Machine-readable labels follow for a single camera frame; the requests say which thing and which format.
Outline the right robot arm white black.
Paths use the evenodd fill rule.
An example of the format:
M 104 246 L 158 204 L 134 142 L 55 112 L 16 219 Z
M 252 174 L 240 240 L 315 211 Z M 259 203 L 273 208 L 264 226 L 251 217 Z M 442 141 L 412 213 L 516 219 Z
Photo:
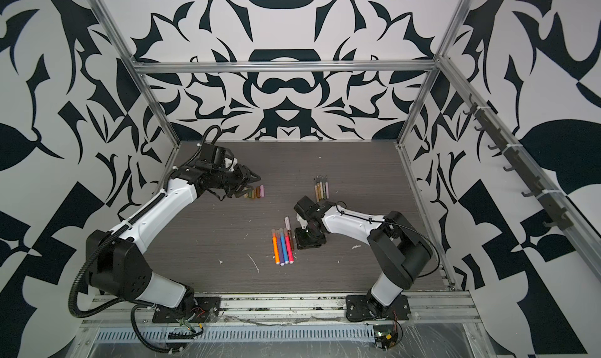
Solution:
M 391 306 L 404 290 L 410 289 L 437 256 L 430 240 L 400 212 L 369 215 L 352 211 L 341 202 L 314 202 L 307 196 L 297 202 L 294 212 L 300 223 L 295 230 L 299 249 L 325 245 L 328 234 L 369 245 L 381 273 L 368 293 L 368 301 L 381 308 Z

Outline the purple marker pen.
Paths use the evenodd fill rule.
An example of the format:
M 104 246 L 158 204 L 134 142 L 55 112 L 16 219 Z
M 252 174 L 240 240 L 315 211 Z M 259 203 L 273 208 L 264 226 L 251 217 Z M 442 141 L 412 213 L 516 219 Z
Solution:
M 275 232 L 275 239 L 276 239 L 276 248 L 277 248 L 277 251 L 278 251 L 278 259 L 280 261 L 280 266 L 284 266 L 285 265 L 285 259 L 284 259 L 283 246 L 282 246 L 281 236 L 280 236 L 280 232 L 279 231 Z

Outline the dark red marker pen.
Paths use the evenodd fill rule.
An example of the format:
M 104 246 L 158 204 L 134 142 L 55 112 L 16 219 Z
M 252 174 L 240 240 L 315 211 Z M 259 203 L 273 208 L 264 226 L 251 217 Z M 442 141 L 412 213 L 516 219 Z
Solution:
M 292 234 L 292 231 L 290 229 L 287 230 L 287 234 L 288 234 L 289 241 L 290 241 L 290 249 L 291 249 L 292 252 L 294 252 L 295 245 L 294 245 L 294 236 Z

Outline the lilac pink marker pen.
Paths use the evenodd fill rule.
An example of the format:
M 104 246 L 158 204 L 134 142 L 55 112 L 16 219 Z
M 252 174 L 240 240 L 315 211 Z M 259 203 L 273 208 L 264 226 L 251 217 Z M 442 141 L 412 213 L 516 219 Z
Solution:
M 324 189 L 325 189 L 325 197 L 326 199 L 330 198 L 330 187 L 329 187 L 329 181 L 327 178 L 325 178 L 324 180 Z

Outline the circuit board with green light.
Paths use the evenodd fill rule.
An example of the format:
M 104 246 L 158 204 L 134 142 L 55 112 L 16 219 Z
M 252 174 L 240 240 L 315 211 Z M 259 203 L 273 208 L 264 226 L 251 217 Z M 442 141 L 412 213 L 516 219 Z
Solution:
M 374 344 L 380 350 L 390 350 L 398 345 L 404 337 L 400 324 L 395 324 L 391 330 L 376 330 Z

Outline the aluminium frame crossbar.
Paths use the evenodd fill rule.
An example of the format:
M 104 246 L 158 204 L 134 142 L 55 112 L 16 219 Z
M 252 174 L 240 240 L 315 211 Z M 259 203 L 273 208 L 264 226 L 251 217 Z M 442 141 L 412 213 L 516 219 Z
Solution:
M 430 71 L 433 60 L 320 60 L 263 62 L 134 62 L 139 74 L 220 72 L 312 72 L 312 71 Z

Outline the orange marker pen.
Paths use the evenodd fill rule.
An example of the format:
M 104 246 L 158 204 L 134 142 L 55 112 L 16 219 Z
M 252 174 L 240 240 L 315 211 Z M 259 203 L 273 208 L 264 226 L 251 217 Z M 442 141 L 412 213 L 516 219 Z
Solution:
M 272 248 L 273 248 L 273 252 L 274 252 L 274 259 L 275 259 L 275 264 L 276 265 L 280 265 L 281 264 L 281 259 L 280 259 L 280 250 L 278 247 L 278 237 L 277 234 L 275 232 L 275 229 L 272 229 Z

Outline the aluminium front rail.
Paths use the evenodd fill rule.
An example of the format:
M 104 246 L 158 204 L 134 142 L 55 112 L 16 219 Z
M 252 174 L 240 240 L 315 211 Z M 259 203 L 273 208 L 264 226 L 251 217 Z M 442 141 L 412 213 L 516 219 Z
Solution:
M 407 323 L 483 325 L 468 292 L 405 292 Z M 345 293 L 222 294 L 219 304 L 202 300 L 193 310 L 205 326 L 350 324 Z

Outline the pink red marker pen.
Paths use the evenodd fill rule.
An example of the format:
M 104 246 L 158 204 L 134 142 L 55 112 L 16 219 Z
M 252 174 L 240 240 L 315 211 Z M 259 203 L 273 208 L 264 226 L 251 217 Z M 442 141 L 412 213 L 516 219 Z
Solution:
M 284 231 L 283 236 L 284 236 L 284 241 L 285 241 L 285 245 L 286 245 L 286 252 L 287 252 L 289 264 L 293 264 L 294 256 L 292 253 L 292 245 L 291 245 L 291 241 L 290 241 L 289 231 Z

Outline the blue marker pen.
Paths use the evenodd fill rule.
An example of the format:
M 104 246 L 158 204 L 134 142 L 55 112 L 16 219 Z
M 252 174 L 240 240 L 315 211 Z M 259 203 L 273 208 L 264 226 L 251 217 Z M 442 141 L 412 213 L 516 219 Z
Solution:
M 286 265 L 286 264 L 290 263 L 290 260 L 289 260 L 289 256 L 288 256 L 288 252 L 287 252 L 286 238 L 285 238 L 283 229 L 280 229 L 279 238 L 280 238 L 280 246 L 281 246 L 280 252 L 282 253 L 282 256 L 283 256 L 283 265 Z

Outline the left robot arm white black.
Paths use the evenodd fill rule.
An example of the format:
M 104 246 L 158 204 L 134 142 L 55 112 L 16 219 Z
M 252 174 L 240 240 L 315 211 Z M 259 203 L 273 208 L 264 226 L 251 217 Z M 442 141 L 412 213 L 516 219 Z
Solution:
M 107 232 L 96 231 L 86 242 L 86 261 L 69 295 L 70 312 L 89 317 L 77 305 L 83 284 L 114 295 L 114 302 L 163 306 L 180 313 L 193 307 L 191 287 L 155 273 L 144 254 L 158 234 L 184 208 L 205 193 L 240 198 L 253 190 L 260 176 L 239 164 L 233 152 L 213 143 L 200 145 L 184 164 L 167 176 L 159 193 L 138 212 Z

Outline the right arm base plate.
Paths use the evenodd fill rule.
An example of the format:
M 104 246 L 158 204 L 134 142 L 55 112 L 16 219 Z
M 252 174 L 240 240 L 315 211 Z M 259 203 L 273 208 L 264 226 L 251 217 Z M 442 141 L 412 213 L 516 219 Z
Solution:
M 383 306 L 371 294 L 348 295 L 345 302 L 345 317 L 354 323 L 368 320 L 408 320 L 411 314 L 405 295 L 398 295 L 389 306 Z

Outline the grey hook rack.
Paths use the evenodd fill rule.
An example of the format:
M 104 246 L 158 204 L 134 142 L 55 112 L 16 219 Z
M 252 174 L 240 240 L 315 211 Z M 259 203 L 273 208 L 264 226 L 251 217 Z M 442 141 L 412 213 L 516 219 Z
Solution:
M 507 173 L 515 172 L 527 187 L 527 190 L 521 193 L 522 196 L 536 198 L 548 214 L 550 220 L 543 225 L 549 228 L 557 227 L 562 231 L 573 227 L 574 222 L 561 201 L 562 192 L 544 178 L 535 160 L 525 147 L 517 142 L 515 136 L 497 117 L 493 109 L 477 104 L 473 95 L 469 96 L 469 105 L 469 110 L 465 114 L 472 115 L 478 122 L 476 130 L 486 132 L 493 142 L 488 149 L 499 152 L 509 163 L 503 170 Z

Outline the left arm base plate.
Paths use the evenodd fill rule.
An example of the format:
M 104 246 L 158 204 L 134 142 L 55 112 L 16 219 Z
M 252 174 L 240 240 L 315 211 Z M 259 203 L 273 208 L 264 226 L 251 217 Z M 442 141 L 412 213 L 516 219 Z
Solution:
M 191 324 L 207 322 L 217 317 L 222 299 L 218 296 L 201 296 L 186 300 L 182 307 L 158 307 L 153 314 L 154 324 L 173 324 L 185 320 Z

